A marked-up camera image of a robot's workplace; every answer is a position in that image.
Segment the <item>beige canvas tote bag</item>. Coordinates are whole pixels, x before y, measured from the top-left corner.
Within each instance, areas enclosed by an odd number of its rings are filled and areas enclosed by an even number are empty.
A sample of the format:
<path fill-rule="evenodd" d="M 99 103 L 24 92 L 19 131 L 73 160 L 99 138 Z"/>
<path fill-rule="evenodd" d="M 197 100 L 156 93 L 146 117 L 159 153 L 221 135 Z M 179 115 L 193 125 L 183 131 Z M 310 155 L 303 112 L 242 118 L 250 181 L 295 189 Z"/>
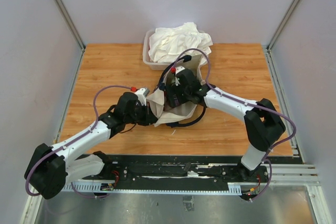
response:
<path fill-rule="evenodd" d="M 203 59 L 200 54 L 196 56 L 184 55 L 177 63 L 173 62 L 163 70 L 153 93 L 147 97 L 147 102 L 149 103 L 153 114 L 158 118 L 158 121 L 154 126 L 165 124 L 171 128 L 187 127 L 196 124 L 205 115 L 206 108 L 203 107 L 201 114 L 196 119 L 188 123 L 181 123 L 181 121 L 193 116 L 197 105 L 189 101 L 176 108 L 171 108 L 166 101 L 165 94 L 166 84 L 171 83 L 172 74 L 170 73 L 170 70 L 172 67 L 183 66 L 185 69 L 191 70 L 195 74 L 197 80 L 203 83 L 200 71 L 200 67 L 204 65 L 202 61 Z"/>

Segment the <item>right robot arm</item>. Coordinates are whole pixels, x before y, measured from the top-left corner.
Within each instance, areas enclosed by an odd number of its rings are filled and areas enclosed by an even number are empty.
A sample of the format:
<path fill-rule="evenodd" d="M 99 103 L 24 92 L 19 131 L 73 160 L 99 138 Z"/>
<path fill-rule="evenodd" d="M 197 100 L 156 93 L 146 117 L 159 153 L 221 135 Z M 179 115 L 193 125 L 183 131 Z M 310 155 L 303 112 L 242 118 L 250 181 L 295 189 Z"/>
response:
<path fill-rule="evenodd" d="M 263 157 L 286 130 L 270 100 L 246 100 L 214 85 L 201 84 L 190 69 L 171 68 L 167 71 L 166 83 L 160 87 L 164 89 L 166 102 L 171 108 L 192 103 L 228 113 L 244 122 L 249 147 L 237 165 L 238 177 L 244 182 L 256 177 L 256 169 Z"/>

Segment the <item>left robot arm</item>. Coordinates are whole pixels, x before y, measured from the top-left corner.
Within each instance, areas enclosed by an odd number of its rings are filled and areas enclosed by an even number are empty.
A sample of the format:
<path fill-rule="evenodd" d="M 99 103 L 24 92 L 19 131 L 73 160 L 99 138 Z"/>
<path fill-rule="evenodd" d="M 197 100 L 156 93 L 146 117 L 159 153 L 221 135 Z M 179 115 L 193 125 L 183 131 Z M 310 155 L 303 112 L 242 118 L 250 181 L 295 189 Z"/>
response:
<path fill-rule="evenodd" d="M 41 195 L 51 199 L 68 184 L 96 175 L 108 179 L 112 166 L 102 152 L 85 158 L 81 155 L 101 142 L 107 141 L 124 131 L 128 124 L 148 126 L 157 121 L 146 102 L 149 89 L 125 92 L 116 105 L 100 115 L 86 129 L 51 146 L 38 145 L 24 174 L 25 189 L 31 196 Z"/>

